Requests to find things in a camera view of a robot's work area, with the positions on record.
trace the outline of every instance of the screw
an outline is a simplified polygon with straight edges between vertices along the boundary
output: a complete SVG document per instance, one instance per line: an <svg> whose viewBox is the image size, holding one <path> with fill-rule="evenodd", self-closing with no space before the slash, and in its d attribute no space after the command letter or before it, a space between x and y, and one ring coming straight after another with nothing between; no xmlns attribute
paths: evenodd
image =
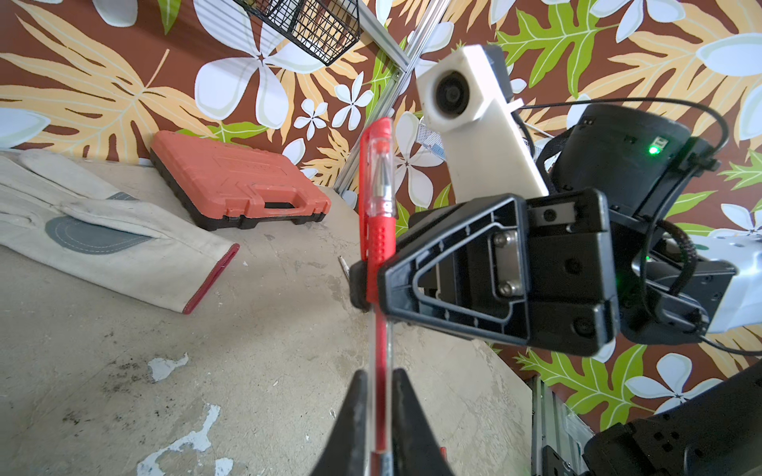
<svg viewBox="0 0 762 476"><path fill-rule="evenodd" d="M498 292L500 293L500 296L510 298L511 296L515 296L518 294L518 286L513 284L511 281L503 281L500 283L500 286L498 286Z"/></svg>
<svg viewBox="0 0 762 476"><path fill-rule="evenodd" d="M548 208L543 212L543 218L546 222L554 222L557 216L558 215L555 213L555 210L552 208Z"/></svg>
<svg viewBox="0 0 762 476"><path fill-rule="evenodd" d="M572 323L572 327L582 337L593 337L595 335L595 323L589 317L576 318Z"/></svg>
<svg viewBox="0 0 762 476"><path fill-rule="evenodd" d="M513 240L513 236L508 232L497 233L492 238L492 242L495 243L495 246L498 248L508 246Z"/></svg>

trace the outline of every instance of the red pen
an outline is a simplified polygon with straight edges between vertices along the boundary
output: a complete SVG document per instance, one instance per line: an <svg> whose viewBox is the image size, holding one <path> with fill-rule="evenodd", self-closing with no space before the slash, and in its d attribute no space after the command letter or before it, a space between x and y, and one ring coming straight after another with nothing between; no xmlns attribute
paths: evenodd
<svg viewBox="0 0 762 476"><path fill-rule="evenodd" d="M360 254L368 262L370 473L392 473L392 324L379 307L378 270L396 252L392 120L373 123L360 142Z"/></svg>

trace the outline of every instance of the black cable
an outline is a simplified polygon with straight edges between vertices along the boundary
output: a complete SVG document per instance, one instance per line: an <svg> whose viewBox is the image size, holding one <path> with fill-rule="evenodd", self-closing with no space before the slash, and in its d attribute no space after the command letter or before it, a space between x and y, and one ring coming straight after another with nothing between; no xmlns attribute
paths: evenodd
<svg viewBox="0 0 762 476"><path fill-rule="evenodd" d="M682 106L694 107L712 116L714 120L717 121L720 129L722 130L722 135L720 136L720 140L717 142L717 145L715 145L715 147L712 150L706 153L706 157L716 154L717 151L725 147L725 144L728 143L728 139L730 138L730 129L728 128L728 123L727 121L725 121L725 118L722 117L722 115L718 113L716 110L713 110L711 107L705 106L700 103L694 103L693 101L684 101L682 99L673 99L671 97L650 97L649 96L649 97L615 97L612 99L587 99L585 101L566 101L562 103L551 103L551 104L532 104L530 106L519 107L519 110L542 109L545 107L557 107L557 106L573 106L575 104L626 103L626 102L652 102L652 103L680 104Z"/></svg>
<svg viewBox="0 0 762 476"><path fill-rule="evenodd" d="M700 165L694 165L690 168L687 174L683 176L683 178L680 179L677 184L672 187L672 190L667 194L667 196L664 198L664 200L659 203L659 207L654 212L654 218L651 218L651 221L648 222L648 229L645 232L645 240L643 241L643 248L640 251L640 298L643 303L643 307L648 312L648 314L655 318L654 314L651 312L651 309L648 307L648 303L645 301L646 298L646 292L645 292L645 285L646 285L646 275L645 275L645 262L646 257L648 256L648 252L651 250L651 240L653 239L654 232L656 231L656 224L658 220L655 218L657 216L661 216L667 208L667 204L671 203L672 197L678 190L682 190L685 188L685 186L688 184L691 178L693 178L693 175L699 170L701 166Z"/></svg>
<svg viewBox="0 0 762 476"><path fill-rule="evenodd" d="M713 340L710 340L706 336L699 336L699 339L701 339L702 342L707 343L708 345L714 347L715 349L724 350L727 353L734 353L739 356L747 356L747 357L760 357L762 356L762 350L740 350L740 349L731 349L730 347L725 347L722 344L716 343Z"/></svg>
<svg viewBox="0 0 762 476"><path fill-rule="evenodd" d="M527 138L527 143L529 145L529 152L532 155L532 160L535 160L537 157L534 155L534 141L532 140L532 134L529 133L529 129L527 128L527 125L524 123L523 119L521 119L521 116L519 116L519 113L517 111L514 111L511 113L511 116L516 121L516 124L519 125L519 128L521 128L521 132L524 134L524 137Z"/></svg>
<svg viewBox="0 0 762 476"><path fill-rule="evenodd" d="M693 273L696 272L696 266L699 263L699 255L696 252L696 246L693 244L693 240L690 239L690 236L688 236L682 228L667 220L659 220L657 225L672 235L672 238L677 242L677 246L680 247L680 257L683 262L683 269L680 270L680 275L672 283L672 286L670 286L669 289L670 295L677 296L680 294L680 291L683 290L685 285L688 284Z"/></svg>
<svg viewBox="0 0 762 476"><path fill-rule="evenodd" d="M685 101L682 99L673 99L671 97L614 97L611 99L588 99L585 101L565 101L561 103L551 103L551 104L532 104L530 106L522 106L519 107L519 110L523 109L540 109L545 107L559 107L559 106L573 106L575 104L601 104L601 103L625 103L625 102L659 102L659 103L669 103L669 104L680 104L682 106L688 106L688 107L694 107L698 110L701 110L710 116L714 118L714 120L717 122L717 124L720 127L721 130L721 136L719 141L717 142L717 145L715 145L712 149L707 151L703 157L709 158L712 157L714 154L716 154L720 149L725 147L725 144L728 143L728 140L730 138L730 129L728 128L728 123L725 121L725 118L722 117L720 113L718 113L716 110L713 110L709 106L705 106L704 104L696 103L693 101ZM643 248L640 253L640 294L641 299L643 302L643 307L645 307L645 310L654 317L653 313L651 312L651 309L648 308L646 305L646 292L645 292L645 285L646 285L646 275L645 275L645 266L646 266L646 257L648 256L648 251L650 250L650 244L651 240L653 238L653 234L656 230L657 221L659 220L659 217L664 214L666 211L666 205L672 201L673 195L677 190L682 190L687 185L688 181L693 177L693 175L698 172L700 169L699 165L694 165L690 171L678 182L678 184L670 191L670 193L662 200L662 202L659 204L659 207L656 209L656 212L652 216L649 224L648 229L645 233L645 241L643 242ZM690 275L686 271L686 267L684 266L683 271L681 271L680 276L678 279L682 281L688 281L693 276L693 271L690 272Z"/></svg>

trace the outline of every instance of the robotic arm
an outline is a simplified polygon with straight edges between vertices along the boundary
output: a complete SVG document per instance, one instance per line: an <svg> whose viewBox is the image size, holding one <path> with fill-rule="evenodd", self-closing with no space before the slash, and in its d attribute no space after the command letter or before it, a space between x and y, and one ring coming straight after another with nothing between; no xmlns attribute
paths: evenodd
<svg viewBox="0 0 762 476"><path fill-rule="evenodd" d="M736 279L738 267L702 258L664 221L692 177L719 167L713 156L728 128L715 111L695 106L722 127L712 146L664 117L592 104L535 163L499 48L463 47L422 75L418 91L427 125L442 136L459 202L411 217L378 272L386 316L465 338L592 356L619 331L637 343L700 342L718 312L734 308L726 296L754 293L748 276ZM548 173L545 161L558 153ZM353 305L367 310L363 262L350 278ZM362 379L356 374L352 388ZM351 389L341 412L364 425L358 395ZM396 472L451 474L399 369L392 404ZM744 421L742 430L728 431L734 418ZM339 420L313 474L359 474L336 471L339 459L327 456L337 445L359 444L340 441ZM599 433L584 457L591 476L743 474L762 462L760 435L757 364L669 413Z"/></svg>

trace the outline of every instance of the camera lens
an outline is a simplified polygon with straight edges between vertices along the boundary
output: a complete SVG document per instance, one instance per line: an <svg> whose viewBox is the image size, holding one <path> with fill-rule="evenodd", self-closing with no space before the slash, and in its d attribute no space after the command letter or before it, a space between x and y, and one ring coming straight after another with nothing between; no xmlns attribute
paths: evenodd
<svg viewBox="0 0 762 476"><path fill-rule="evenodd" d="M451 72L437 85L437 107L445 113L458 116L469 105L469 83L458 72Z"/></svg>

